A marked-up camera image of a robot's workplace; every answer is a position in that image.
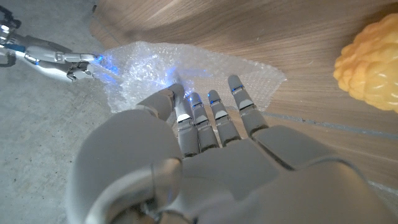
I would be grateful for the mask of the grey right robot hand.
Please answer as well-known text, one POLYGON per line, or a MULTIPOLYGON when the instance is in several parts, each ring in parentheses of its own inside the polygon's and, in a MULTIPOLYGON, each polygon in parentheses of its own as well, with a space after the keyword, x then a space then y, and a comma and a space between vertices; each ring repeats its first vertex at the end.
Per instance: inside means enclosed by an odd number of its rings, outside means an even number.
POLYGON ((39 73, 63 82, 94 78, 96 55, 76 53, 44 39, 19 35, 9 24, 1 24, 1 55, 7 60, 2 67, 24 62, 39 73))

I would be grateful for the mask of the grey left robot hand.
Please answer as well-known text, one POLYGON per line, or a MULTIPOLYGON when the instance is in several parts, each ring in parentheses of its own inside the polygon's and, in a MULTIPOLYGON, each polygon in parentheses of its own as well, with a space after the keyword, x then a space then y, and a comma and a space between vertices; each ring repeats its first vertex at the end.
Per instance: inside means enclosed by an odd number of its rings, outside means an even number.
POLYGON ((285 126, 268 126, 228 78, 248 137, 219 94, 174 84, 114 114, 84 141, 66 192, 69 223, 396 223, 350 162, 285 126))

